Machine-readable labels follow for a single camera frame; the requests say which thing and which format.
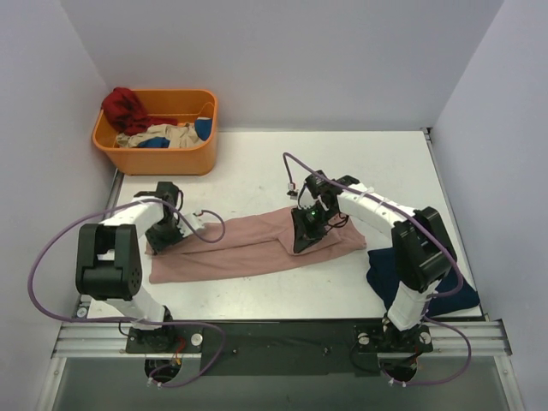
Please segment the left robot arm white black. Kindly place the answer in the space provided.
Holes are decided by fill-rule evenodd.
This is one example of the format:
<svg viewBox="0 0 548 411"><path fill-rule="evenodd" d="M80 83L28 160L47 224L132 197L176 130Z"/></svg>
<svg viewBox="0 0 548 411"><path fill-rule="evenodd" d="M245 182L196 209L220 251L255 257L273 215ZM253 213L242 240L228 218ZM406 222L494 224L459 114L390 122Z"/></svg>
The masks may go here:
<svg viewBox="0 0 548 411"><path fill-rule="evenodd" d="M171 182L139 192L133 205L100 223L80 227L75 285L83 295L104 301L146 332L146 343L156 352L171 350L176 331L166 324L167 308L142 287L139 239L145 237L153 253L184 238L175 211L181 190Z"/></svg>

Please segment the pink printed t-shirt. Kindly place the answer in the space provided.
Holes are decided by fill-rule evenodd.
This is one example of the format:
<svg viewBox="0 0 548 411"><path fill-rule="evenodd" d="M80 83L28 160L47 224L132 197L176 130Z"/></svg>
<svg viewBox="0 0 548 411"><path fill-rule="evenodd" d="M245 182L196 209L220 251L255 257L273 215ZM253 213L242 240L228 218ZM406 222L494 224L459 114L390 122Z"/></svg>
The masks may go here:
<svg viewBox="0 0 548 411"><path fill-rule="evenodd" d="M366 248L365 237L348 222L319 243L293 252L294 227L288 207L238 217L225 224L208 223L201 232L221 241L207 243L196 235L152 256L149 282L185 283L252 277L324 263Z"/></svg>

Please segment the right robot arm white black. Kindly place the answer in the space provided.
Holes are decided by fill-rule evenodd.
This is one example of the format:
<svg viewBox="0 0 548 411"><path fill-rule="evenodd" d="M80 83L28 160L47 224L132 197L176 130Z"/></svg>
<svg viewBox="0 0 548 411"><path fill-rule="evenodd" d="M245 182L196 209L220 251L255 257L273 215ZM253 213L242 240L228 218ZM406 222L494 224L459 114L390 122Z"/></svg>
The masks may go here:
<svg viewBox="0 0 548 411"><path fill-rule="evenodd" d="M412 328L424 318L436 287L456 260L440 214L430 206L419 210L400 205L352 176L329 180L321 170L305 179L296 198L305 193L311 199L291 210L295 253L322 241L329 229L338 229L335 217L357 218L392 240L399 283L382 339L386 347L402 350L412 342Z"/></svg>

